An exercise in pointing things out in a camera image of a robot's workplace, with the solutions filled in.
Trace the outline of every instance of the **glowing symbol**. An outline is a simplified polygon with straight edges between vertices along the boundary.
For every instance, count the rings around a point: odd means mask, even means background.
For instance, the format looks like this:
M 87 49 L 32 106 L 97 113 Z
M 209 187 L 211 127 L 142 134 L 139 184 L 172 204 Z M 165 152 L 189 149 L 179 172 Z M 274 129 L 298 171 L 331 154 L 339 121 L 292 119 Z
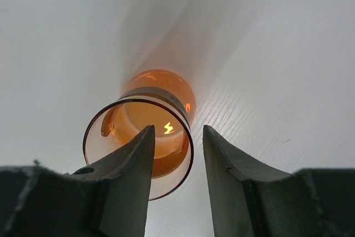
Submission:
M 169 134 L 169 133 L 173 133 L 174 132 L 173 127 L 170 126 L 170 122 L 168 122 L 167 125 L 164 126 L 164 128 L 166 129 L 166 132 L 164 134 Z
M 191 110 L 191 106 L 190 106 L 190 103 L 188 103 L 188 104 L 186 104 L 186 111 L 190 112 L 190 110 Z

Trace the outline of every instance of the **screw hole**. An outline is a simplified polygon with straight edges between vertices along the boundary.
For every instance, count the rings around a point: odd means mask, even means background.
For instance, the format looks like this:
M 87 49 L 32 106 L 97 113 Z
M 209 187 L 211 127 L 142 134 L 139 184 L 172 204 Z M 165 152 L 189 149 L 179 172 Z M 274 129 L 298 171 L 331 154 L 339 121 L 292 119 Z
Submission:
M 87 174 L 93 172 L 95 169 L 91 167 L 85 167 L 82 169 L 78 169 L 74 174 Z

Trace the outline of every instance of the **glass cup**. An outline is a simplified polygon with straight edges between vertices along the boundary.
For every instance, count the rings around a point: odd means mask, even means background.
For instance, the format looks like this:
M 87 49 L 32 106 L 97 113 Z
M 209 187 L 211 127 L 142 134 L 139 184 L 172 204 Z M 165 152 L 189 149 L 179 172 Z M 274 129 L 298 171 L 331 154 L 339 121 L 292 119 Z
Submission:
M 162 198 L 187 178 L 194 157 L 190 125 L 196 113 L 188 83 L 168 70 L 139 73 L 122 96 L 103 108 L 85 132 L 83 152 L 91 164 L 131 141 L 147 125 L 155 127 L 149 199 Z

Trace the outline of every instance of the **orange glass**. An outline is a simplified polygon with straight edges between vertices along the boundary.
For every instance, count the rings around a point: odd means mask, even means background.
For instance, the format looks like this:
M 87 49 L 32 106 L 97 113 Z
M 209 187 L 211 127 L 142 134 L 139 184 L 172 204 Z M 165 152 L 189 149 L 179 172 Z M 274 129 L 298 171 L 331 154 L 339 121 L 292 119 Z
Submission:
M 91 164 L 131 141 L 147 125 L 155 126 L 155 154 L 150 199 L 174 191 L 192 165 L 190 124 L 196 102 L 188 83 L 168 70 L 153 69 L 133 77 L 123 96 L 90 123 L 84 155 Z

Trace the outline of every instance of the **white table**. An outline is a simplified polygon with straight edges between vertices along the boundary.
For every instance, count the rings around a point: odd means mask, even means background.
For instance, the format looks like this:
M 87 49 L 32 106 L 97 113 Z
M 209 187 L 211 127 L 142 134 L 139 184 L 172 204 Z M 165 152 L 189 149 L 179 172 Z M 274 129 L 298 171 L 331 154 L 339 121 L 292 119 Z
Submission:
M 92 116 L 167 68 L 198 103 L 195 162 L 146 236 L 213 236 L 202 126 L 293 172 L 355 167 L 355 0 L 0 0 L 0 165 L 82 167 Z

